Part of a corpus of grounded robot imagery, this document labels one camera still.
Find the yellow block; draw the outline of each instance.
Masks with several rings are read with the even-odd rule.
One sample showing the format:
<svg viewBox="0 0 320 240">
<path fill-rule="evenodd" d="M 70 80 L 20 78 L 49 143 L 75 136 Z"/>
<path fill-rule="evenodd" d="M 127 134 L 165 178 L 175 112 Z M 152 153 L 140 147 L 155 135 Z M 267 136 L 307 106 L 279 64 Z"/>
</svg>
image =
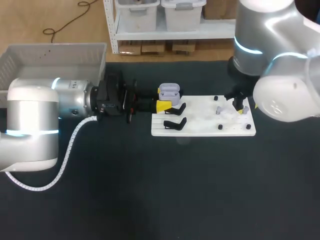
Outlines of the yellow block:
<svg viewBox="0 0 320 240">
<path fill-rule="evenodd" d="M 156 113 L 163 112 L 165 110 L 168 110 L 172 108 L 172 102 L 171 101 L 156 101 Z"/>
</svg>

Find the white storage box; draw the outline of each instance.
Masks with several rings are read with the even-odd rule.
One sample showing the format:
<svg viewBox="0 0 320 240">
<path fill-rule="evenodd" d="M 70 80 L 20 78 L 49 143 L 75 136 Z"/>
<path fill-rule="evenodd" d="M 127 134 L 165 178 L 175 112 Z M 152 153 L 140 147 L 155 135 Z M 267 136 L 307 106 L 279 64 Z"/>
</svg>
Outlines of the white storage box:
<svg viewBox="0 0 320 240">
<path fill-rule="evenodd" d="M 11 82 L 22 79 L 104 79 L 106 43 L 36 43 L 8 46 L 0 56 L 0 109 L 7 107 Z"/>
<path fill-rule="evenodd" d="M 115 0 L 120 18 L 129 33 L 153 32 L 157 24 L 157 6 L 160 0 Z"/>
<path fill-rule="evenodd" d="M 168 32 L 190 32 L 199 28 L 207 0 L 161 0 Z"/>
</svg>

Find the black cable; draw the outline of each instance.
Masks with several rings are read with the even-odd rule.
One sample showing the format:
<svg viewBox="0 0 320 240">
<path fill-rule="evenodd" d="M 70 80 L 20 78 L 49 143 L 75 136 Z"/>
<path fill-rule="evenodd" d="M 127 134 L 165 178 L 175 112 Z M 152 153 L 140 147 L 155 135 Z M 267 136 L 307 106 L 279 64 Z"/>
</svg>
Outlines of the black cable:
<svg viewBox="0 0 320 240">
<path fill-rule="evenodd" d="M 54 38 L 55 38 L 55 35 L 56 33 L 60 32 L 62 29 L 64 29 L 66 26 L 68 26 L 69 24 L 71 24 L 72 22 L 74 22 L 75 20 L 77 20 L 78 18 L 81 18 L 83 15 L 85 15 L 89 10 L 90 10 L 90 6 L 91 4 L 94 4 L 96 3 L 98 0 L 94 0 L 92 2 L 87 2 L 87 1 L 80 1 L 78 2 L 78 6 L 79 7 L 88 7 L 86 9 L 86 11 L 84 13 L 82 13 L 81 15 L 77 16 L 76 18 L 72 19 L 71 21 L 69 21 L 66 25 L 64 25 L 63 27 L 61 27 L 58 31 L 55 31 L 53 28 L 46 28 L 45 30 L 43 30 L 43 34 L 44 35 L 52 35 L 51 37 L 51 43 L 54 42 Z"/>
</svg>

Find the cable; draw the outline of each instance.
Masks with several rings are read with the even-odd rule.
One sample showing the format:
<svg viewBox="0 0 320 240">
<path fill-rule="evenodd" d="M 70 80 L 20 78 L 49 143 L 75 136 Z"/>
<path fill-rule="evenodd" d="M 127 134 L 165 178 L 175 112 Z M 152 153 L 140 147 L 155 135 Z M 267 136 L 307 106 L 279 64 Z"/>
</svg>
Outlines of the cable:
<svg viewBox="0 0 320 240">
<path fill-rule="evenodd" d="M 42 32 L 44 35 L 52 35 L 51 37 L 51 43 L 54 42 L 54 38 L 55 35 L 60 32 L 62 29 L 64 29 L 66 26 L 68 26 L 69 24 L 71 24 L 72 22 L 74 22 L 75 20 L 77 20 L 78 18 L 81 18 L 83 15 L 85 15 L 89 10 L 90 10 L 90 6 L 94 3 L 96 3 L 98 0 L 94 0 L 92 2 L 87 2 L 87 1 L 80 1 L 78 2 L 78 6 L 79 7 L 88 7 L 84 13 L 82 13 L 81 15 L 77 16 L 76 18 L 72 19 L 71 21 L 69 21 L 66 25 L 64 25 L 63 27 L 61 27 L 58 31 L 55 31 L 53 28 L 46 28 L 44 29 Z"/>
<path fill-rule="evenodd" d="M 70 156 L 70 152 L 71 152 L 71 149 L 72 149 L 72 145 L 74 144 L 74 140 L 77 136 L 77 133 L 78 131 L 80 130 L 80 128 L 85 125 L 86 123 L 88 122 L 92 122 L 92 121 L 98 121 L 97 120 L 97 116 L 90 116 L 90 117 L 87 117 L 85 119 L 83 119 L 77 126 L 76 128 L 74 129 L 72 135 L 71 135 L 71 138 L 70 138 L 70 141 L 69 141 L 69 145 L 68 145 L 68 148 L 66 149 L 66 153 L 65 153 L 65 156 L 64 156 L 64 160 L 62 162 L 62 165 L 61 165 L 61 168 L 57 174 L 57 176 L 53 179 L 52 182 L 50 182 L 48 185 L 46 186 L 42 186 L 42 187 L 33 187 L 33 186 L 28 186 L 28 185 L 25 185 L 23 184 L 22 182 L 20 182 L 19 180 L 17 180 L 14 176 L 12 176 L 12 174 L 8 171 L 6 171 L 6 175 L 15 183 L 17 184 L 19 187 L 22 187 L 26 190 L 29 190 L 29 191 L 34 191 L 34 192 L 41 192 L 41 191 L 45 191 L 45 190 L 48 190 L 49 188 L 51 188 L 52 186 L 54 186 L 58 181 L 59 179 L 61 178 L 62 174 L 64 173 L 64 170 L 66 168 L 66 165 L 67 165 L 67 162 L 68 162 L 68 159 L 69 159 L 69 156 Z"/>
</svg>

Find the black mat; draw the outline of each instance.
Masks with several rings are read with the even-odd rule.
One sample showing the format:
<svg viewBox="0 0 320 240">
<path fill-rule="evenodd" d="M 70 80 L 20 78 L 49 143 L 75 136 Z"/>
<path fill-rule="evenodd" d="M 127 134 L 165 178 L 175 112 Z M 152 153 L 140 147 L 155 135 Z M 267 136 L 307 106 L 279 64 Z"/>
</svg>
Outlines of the black mat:
<svg viewBox="0 0 320 240">
<path fill-rule="evenodd" d="M 141 88 L 175 82 L 186 95 L 222 95 L 225 62 L 110 63 Z M 151 115 L 81 130 L 61 180 L 29 192 L 0 173 L 1 239 L 318 240 L 320 119 L 283 123 L 253 112 L 255 137 L 152 137 Z M 0 118 L 1 130 L 6 128 Z M 61 124 L 60 158 L 77 122 Z M 60 164 L 17 173 L 35 187 Z"/>
</svg>

